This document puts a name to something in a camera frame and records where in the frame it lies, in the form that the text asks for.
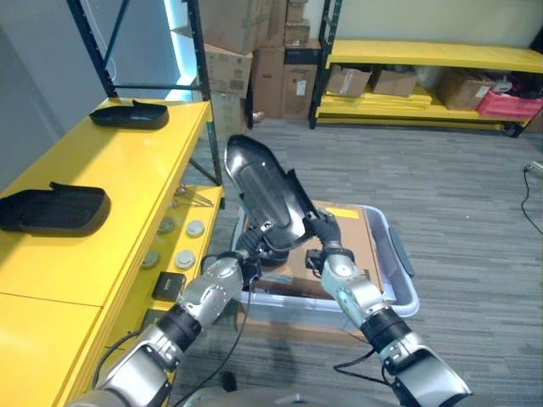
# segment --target metal tweezers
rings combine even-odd
[[[211,200],[200,195],[199,193],[194,191],[192,188],[188,187],[187,184],[181,184],[176,189],[176,195],[189,199],[191,201],[190,203],[191,206],[193,206],[193,203],[194,203],[195,204],[194,206],[204,206],[206,208],[213,208],[213,202]]]

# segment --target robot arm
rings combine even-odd
[[[310,223],[322,241],[323,249],[316,261],[322,287],[361,329],[387,372],[395,377],[392,388],[401,404],[453,406],[470,396],[464,381],[424,344],[360,273],[351,251],[341,246],[333,217],[323,214],[322,219],[311,218]]]
[[[159,407],[171,385],[182,354],[228,302],[259,275],[255,251],[261,232],[245,232],[235,252],[219,256],[193,280],[168,312],[148,326],[136,342],[99,378],[94,389],[69,407]]]

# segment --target yellow label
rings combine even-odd
[[[358,211],[354,209],[326,208],[326,210],[341,218],[360,219]]]

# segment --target cardboard box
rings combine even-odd
[[[307,44],[285,48],[285,65],[318,65],[321,57],[319,40],[310,39]]]
[[[253,54],[240,55],[210,44],[205,44],[204,48],[210,89],[245,98]]]
[[[305,45],[309,41],[309,20],[302,20],[299,23],[285,24],[285,46]]]
[[[271,2],[268,31],[259,47],[282,47],[285,39],[285,19],[287,18],[287,0]]]
[[[450,110],[475,110],[493,83],[473,70],[448,69],[438,83],[436,95]]]
[[[359,98],[371,75],[371,72],[342,68],[335,64],[328,78],[326,92],[335,96]]]
[[[264,47],[255,51],[253,110],[263,111],[266,117],[281,117],[284,54],[283,47]]]
[[[316,65],[284,65],[281,117],[284,119],[307,119]]]
[[[531,133],[543,133],[543,110],[541,110],[532,121],[529,122],[526,130]]]
[[[245,55],[264,44],[273,0],[200,0],[204,42]],[[190,36],[189,27],[174,32]]]
[[[373,93],[407,97],[412,94],[417,84],[417,74],[377,69],[373,72],[370,83]]]
[[[199,91],[193,91],[192,96],[195,102],[202,100]],[[244,99],[231,93],[211,92],[211,108],[217,140],[227,140],[232,134],[247,131]],[[203,131],[200,138],[207,139],[207,131]]]
[[[244,309],[238,308],[236,329],[239,331],[244,322]],[[276,341],[320,343],[340,346],[360,346],[366,339],[360,330],[341,330],[325,326],[301,324],[284,324],[278,322],[255,320],[248,316],[244,329],[245,335],[262,337]]]
[[[304,18],[305,4],[307,0],[288,0],[287,21],[299,23]]]
[[[353,252],[358,269],[382,292],[383,281],[366,211],[358,205],[324,201],[314,201],[314,204],[317,208],[326,209],[335,214],[341,230],[343,246]],[[284,265],[263,268],[262,278],[255,287],[274,294],[331,298],[322,289],[321,280],[313,275],[312,270],[305,268],[305,252],[311,248],[322,248],[316,237],[292,250]]]

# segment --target black shelf frame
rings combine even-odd
[[[326,67],[328,55],[332,52],[333,42],[338,30],[339,15],[343,0],[333,0],[333,11],[330,16],[330,5],[332,0],[325,0],[322,7],[321,29],[319,30],[319,43],[321,44],[321,57],[316,70],[315,87],[313,87],[313,97],[311,98],[311,107],[309,109],[309,127],[314,129],[316,126],[316,110],[321,104],[321,97],[326,87],[329,68]]]
[[[328,55],[332,52],[333,42],[336,38],[336,31],[338,29],[339,15],[341,14],[341,6],[343,0],[335,0],[333,3],[333,12],[330,16],[330,5],[334,0],[325,0],[322,8],[321,28],[319,30],[319,42],[321,44],[321,59],[319,61],[318,69],[316,72],[315,87],[313,88],[313,97],[311,99],[311,107],[309,110],[309,127],[314,129],[316,127],[316,110],[321,104],[321,97],[326,88],[326,82],[329,75],[330,68],[327,68]],[[531,49],[539,53],[543,53],[543,26],[540,28],[539,33],[535,36],[531,42]],[[528,127],[521,126],[517,122],[504,122],[504,130],[502,131],[506,136],[519,137],[524,129]]]
[[[197,84],[194,85],[177,85],[169,83],[114,83],[111,80],[111,76],[107,70],[107,64],[109,58],[115,47],[115,40],[119,33],[120,24],[122,23],[123,17],[125,16],[126,9],[130,0],[123,0],[119,8],[119,13],[115,19],[115,25],[111,33],[111,38],[109,39],[109,44],[106,50],[105,55],[103,56],[100,52],[98,44],[94,34],[92,33],[92,28],[88,23],[87,14],[83,6],[81,5],[81,0],[66,0],[70,12],[74,18],[74,21],[77,25],[77,29],[81,35],[81,39],[85,44],[85,48],[92,60],[92,65],[96,70],[98,78],[102,83],[102,87],[108,98],[118,98],[119,94],[117,89],[153,89],[153,90],[183,90],[183,91],[198,91],[202,94],[202,100],[210,101],[211,100],[211,91],[210,91],[210,81],[207,75],[207,64],[205,62],[205,52],[204,52],[204,38],[202,36],[202,26],[200,24],[200,12],[198,0],[182,0],[183,3],[187,4],[188,10],[188,20],[190,22],[190,28],[192,32],[192,38],[194,43],[194,52],[196,54],[196,65],[198,71]],[[196,170],[201,172],[205,177],[207,177],[211,182],[217,186],[222,185],[222,173],[221,173],[221,161],[219,159],[219,147],[217,144],[217,138],[215,133],[215,122],[207,122],[207,134],[210,140],[210,150],[211,158],[213,161],[213,170],[215,174],[208,172],[201,164],[196,162],[194,159],[190,159],[188,162]]]

